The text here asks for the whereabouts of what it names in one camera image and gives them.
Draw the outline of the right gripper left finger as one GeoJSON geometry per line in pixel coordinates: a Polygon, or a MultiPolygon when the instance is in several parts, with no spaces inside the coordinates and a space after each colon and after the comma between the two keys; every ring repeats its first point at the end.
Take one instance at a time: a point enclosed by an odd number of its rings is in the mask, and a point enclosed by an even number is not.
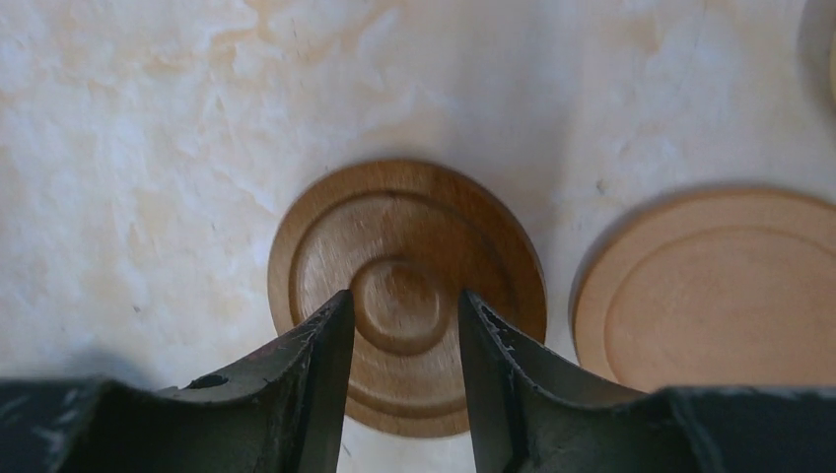
{"type": "Polygon", "coordinates": [[[1,382],[5,472],[333,472],[355,334],[340,291],[186,387],[101,376],[1,382]]]}

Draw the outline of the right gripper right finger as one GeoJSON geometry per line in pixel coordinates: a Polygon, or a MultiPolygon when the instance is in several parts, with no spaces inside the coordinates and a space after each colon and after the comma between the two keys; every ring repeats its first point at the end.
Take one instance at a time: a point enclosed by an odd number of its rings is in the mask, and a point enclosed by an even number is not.
{"type": "Polygon", "coordinates": [[[831,472],[835,391],[675,386],[643,393],[588,372],[477,294],[458,335],[480,472],[831,472]]]}

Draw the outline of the light brown round coaster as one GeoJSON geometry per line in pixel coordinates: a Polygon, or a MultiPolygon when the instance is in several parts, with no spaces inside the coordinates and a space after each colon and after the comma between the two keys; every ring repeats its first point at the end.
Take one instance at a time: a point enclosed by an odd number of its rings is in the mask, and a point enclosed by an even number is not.
{"type": "Polygon", "coordinates": [[[573,313],[580,365],[672,384],[835,381],[835,207],[777,189],[685,194],[593,253],[573,313]]]}

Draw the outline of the dark brown round coaster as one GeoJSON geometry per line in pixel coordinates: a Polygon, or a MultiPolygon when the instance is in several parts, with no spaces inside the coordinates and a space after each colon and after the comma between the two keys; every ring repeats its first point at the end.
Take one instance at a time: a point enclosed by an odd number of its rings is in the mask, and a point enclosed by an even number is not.
{"type": "Polygon", "coordinates": [[[470,290],[537,341],[547,328],[541,264],[491,192],[429,162],[338,169],[288,208],[267,262],[275,329],[353,296],[346,412],[369,428],[430,439],[468,430],[457,301],[470,290]]]}

